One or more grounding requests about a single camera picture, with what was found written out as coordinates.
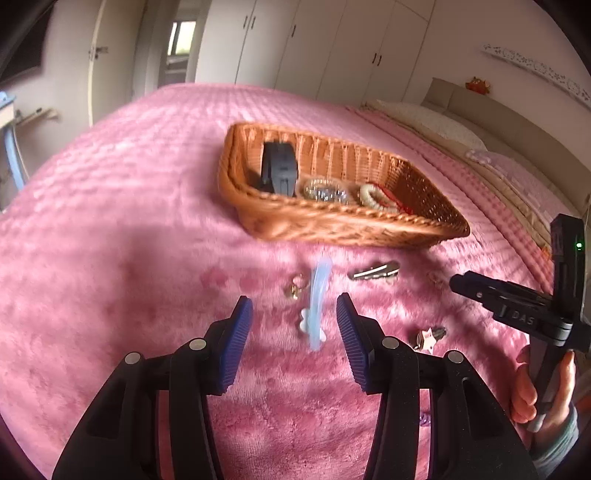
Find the grey sleeve right forearm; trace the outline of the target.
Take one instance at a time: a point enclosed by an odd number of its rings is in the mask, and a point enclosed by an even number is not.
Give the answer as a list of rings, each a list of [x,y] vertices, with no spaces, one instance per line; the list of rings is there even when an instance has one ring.
[[[570,405],[569,414],[554,439],[542,447],[531,447],[530,456],[540,479],[547,479],[558,468],[578,439],[578,413]]]

